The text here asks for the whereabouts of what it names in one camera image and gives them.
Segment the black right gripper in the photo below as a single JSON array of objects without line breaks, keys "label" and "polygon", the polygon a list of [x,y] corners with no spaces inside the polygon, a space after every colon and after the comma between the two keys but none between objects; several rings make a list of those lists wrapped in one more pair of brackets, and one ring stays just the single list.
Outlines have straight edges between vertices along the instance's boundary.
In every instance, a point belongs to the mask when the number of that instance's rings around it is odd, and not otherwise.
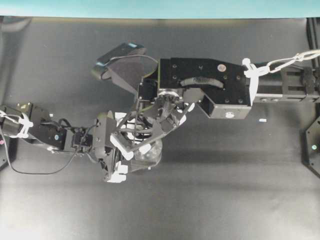
[{"label": "black right gripper", "polygon": [[176,80],[175,86],[161,87],[161,80],[144,76],[138,85],[136,111],[115,114],[116,127],[110,134],[111,143],[121,153],[140,150],[146,153],[152,143],[179,128],[198,100],[198,78]]}]

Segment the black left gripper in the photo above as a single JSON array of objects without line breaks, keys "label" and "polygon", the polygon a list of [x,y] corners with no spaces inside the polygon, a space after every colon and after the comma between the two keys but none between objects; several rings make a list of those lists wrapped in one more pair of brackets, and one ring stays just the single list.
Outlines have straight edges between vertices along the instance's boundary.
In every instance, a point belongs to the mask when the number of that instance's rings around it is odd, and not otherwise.
[{"label": "black left gripper", "polygon": [[93,128],[92,149],[102,168],[103,181],[126,181],[128,166],[116,161],[117,150],[125,160],[132,160],[135,151],[145,153],[150,149],[150,144],[144,142],[149,138],[150,120],[142,114],[112,111],[99,113]]}]

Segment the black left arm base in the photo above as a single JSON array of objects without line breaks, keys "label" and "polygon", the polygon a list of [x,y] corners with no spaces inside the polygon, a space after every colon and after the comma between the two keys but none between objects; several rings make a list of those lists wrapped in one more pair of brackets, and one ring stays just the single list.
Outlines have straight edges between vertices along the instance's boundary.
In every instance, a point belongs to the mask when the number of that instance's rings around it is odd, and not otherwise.
[{"label": "black left arm base", "polygon": [[18,152],[18,139],[10,138],[7,136],[0,137],[0,171],[3,169],[12,168],[9,166],[7,154],[10,159],[11,166],[13,166],[14,161],[17,158]]}]

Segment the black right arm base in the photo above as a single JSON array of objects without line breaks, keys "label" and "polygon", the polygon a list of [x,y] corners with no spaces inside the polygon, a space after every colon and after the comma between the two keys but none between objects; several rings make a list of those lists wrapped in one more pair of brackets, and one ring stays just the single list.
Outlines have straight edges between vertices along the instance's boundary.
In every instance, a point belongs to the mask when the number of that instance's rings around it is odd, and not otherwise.
[{"label": "black right arm base", "polygon": [[318,116],[304,132],[305,153],[302,164],[320,178],[320,117]]}]

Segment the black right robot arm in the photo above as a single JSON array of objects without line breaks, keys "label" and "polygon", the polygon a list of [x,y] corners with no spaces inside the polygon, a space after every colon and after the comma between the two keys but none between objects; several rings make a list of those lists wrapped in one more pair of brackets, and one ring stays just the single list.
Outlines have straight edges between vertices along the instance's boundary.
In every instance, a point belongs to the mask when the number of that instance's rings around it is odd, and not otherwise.
[{"label": "black right robot arm", "polygon": [[145,151],[179,128],[198,105],[210,119],[242,120],[255,103],[320,101],[320,71],[293,59],[242,64],[209,58],[161,59],[136,84],[136,103],[110,135],[124,154]]}]

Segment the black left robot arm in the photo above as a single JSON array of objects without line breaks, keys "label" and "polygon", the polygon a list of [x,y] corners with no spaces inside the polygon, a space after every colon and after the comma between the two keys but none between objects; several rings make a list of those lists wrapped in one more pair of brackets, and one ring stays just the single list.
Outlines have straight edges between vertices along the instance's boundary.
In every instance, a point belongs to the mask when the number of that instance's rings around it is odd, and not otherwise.
[{"label": "black left robot arm", "polygon": [[[89,127],[71,125],[63,118],[54,121],[49,112],[32,103],[19,104],[16,108],[0,107],[0,140],[4,147],[4,159],[17,174],[27,176],[55,175],[72,163],[76,156],[87,156],[99,165],[103,180],[107,183],[122,183],[129,172],[151,169],[154,162],[148,152],[121,152],[111,141],[117,120],[111,111],[100,113]],[[49,172],[23,171],[11,161],[9,140],[20,139],[44,148],[52,154],[70,155],[68,162]]]}]

